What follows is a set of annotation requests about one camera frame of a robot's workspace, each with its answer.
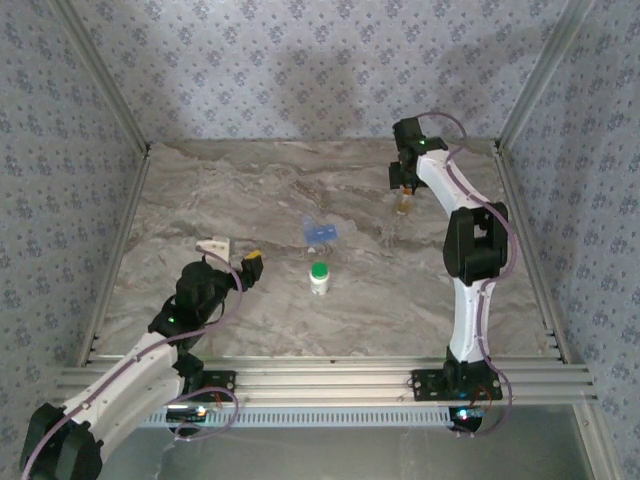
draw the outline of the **blue floral wallpaper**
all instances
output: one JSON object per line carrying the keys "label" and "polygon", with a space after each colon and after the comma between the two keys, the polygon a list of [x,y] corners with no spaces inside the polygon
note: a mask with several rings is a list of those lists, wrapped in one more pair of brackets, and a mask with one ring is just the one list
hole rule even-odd
{"label": "blue floral wallpaper", "polygon": [[640,3],[597,3],[513,149],[566,333],[640,478]]}
{"label": "blue floral wallpaper", "polygon": [[44,0],[0,2],[0,478],[75,361],[140,156]]}
{"label": "blue floral wallpaper", "polygon": [[389,136],[434,107],[496,137],[565,2],[73,3],[145,136],[169,141]]}

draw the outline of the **patterned wallpaper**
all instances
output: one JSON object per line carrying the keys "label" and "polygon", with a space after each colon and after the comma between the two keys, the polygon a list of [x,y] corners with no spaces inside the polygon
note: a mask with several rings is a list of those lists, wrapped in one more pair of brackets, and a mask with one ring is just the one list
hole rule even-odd
{"label": "patterned wallpaper", "polygon": [[0,478],[73,362],[139,156],[44,0],[0,2]]}
{"label": "patterned wallpaper", "polygon": [[513,157],[566,333],[640,478],[640,4],[598,3]]}
{"label": "patterned wallpaper", "polygon": [[390,136],[435,107],[495,137],[565,2],[73,3],[147,139],[169,141]]}

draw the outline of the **marble tabletop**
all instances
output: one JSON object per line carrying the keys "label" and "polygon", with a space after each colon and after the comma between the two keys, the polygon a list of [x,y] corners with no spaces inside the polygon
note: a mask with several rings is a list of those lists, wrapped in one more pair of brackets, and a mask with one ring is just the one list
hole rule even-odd
{"label": "marble tabletop", "polygon": [[[387,168],[393,141],[188,141],[154,145],[116,286],[94,347],[125,353],[199,259],[195,242],[232,240],[232,262],[255,248],[264,273],[234,318],[193,352],[220,355],[444,354],[454,291],[442,262],[447,218],[428,188],[395,213]],[[493,201],[504,200],[494,160],[464,151],[456,163]],[[303,218],[355,221],[357,232],[310,250]],[[329,264],[330,289],[312,295],[308,271]],[[231,293],[227,305],[235,302]],[[496,286],[493,354],[544,354],[544,327],[522,259]]]}

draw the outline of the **green bottle cap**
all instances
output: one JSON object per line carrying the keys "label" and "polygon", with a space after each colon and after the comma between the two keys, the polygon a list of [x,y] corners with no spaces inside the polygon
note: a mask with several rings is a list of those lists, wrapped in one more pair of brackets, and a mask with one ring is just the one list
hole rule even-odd
{"label": "green bottle cap", "polygon": [[329,267],[326,263],[316,262],[311,265],[311,275],[316,280],[322,280],[329,275]]}

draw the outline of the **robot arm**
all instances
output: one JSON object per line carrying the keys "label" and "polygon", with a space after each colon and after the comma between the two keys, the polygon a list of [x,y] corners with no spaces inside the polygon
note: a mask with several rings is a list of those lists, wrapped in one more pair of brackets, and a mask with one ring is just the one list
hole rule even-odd
{"label": "robot arm", "polygon": [[[426,185],[444,208],[449,227],[443,260],[455,288],[455,319],[447,360],[441,371],[429,371],[420,377],[422,390],[418,394],[414,388],[415,398],[460,399],[473,396],[479,387],[491,391],[494,399],[502,398],[499,387],[494,387],[495,372],[486,365],[480,348],[483,342],[488,355],[486,332],[494,284],[481,287],[488,279],[497,277],[507,263],[507,232],[490,211],[471,199],[473,196],[489,203],[454,162],[447,162],[448,146],[442,139],[426,138],[417,118],[403,119],[393,130],[399,161],[389,167],[390,186],[404,186],[415,192],[419,186]],[[503,203],[490,205],[507,218]],[[481,333],[478,335],[480,308]]]}
{"label": "robot arm", "polygon": [[[243,291],[260,279],[262,268],[259,252],[242,261],[237,274]],[[232,288],[237,288],[233,276],[215,270],[205,257],[187,265],[176,284],[176,295],[165,302],[149,332],[124,358],[63,407],[46,403],[36,410],[29,423],[21,467],[52,427],[77,410],[37,456],[31,478],[95,480],[109,455],[145,418],[180,394],[207,386],[203,363],[189,353],[200,336],[166,340],[201,330]],[[117,380],[112,381],[114,374],[118,374]]]}

